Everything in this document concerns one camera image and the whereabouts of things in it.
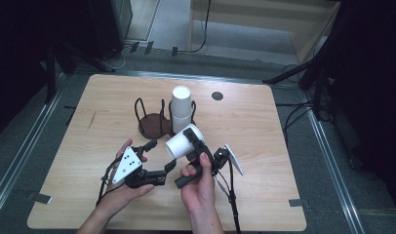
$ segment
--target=person's right hand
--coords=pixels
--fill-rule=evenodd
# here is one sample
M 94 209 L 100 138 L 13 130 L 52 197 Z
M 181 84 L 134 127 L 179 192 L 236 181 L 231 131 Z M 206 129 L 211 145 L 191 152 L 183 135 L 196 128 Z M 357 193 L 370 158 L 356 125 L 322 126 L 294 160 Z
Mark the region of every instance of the person's right hand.
M 189 213 L 194 234 L 223 233 L 216 210 L 215 180 L 211 172 L 211 162 L 206 153 L 201 153 L 202 176 L 186 184 L 180 190 L 180 196 Z M 187 165 L 181 171 L 183 176 L 194 176 L 196 170 Z

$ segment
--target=white paper cup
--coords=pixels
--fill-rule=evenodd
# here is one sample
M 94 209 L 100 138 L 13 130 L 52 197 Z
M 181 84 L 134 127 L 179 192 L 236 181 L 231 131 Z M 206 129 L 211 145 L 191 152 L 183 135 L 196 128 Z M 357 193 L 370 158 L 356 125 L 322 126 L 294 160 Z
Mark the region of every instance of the white paper cup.
M 186 118 L 177 118 L 175 116 L 171 117 L 171 128 L 174 132 L 174 134 L 179 133 L 181 130 L 186 128 L 191 123 L 191 116 L 192 116 L 192 111 L 189 114 L 188 117 Z
M 194 150 L 194 146 L 191 142 L 189 142 L 188 138 L 183 134 L 183 131 L 190 128 L 197 137 L 205 143 L 204 136 L 201 134 L 199 129 L 193 125 L 189 124 L 186 128 L 181 130 L 178 134 L 173 136 L 170 140 L 165 143 L 168 153 L 174 158 L 178 159 L 192 150 Z
M 177 118 L 186 118 L 191 113 L 191 91 L 186 86 L 176 86 L 171 99 L 171 112 Z

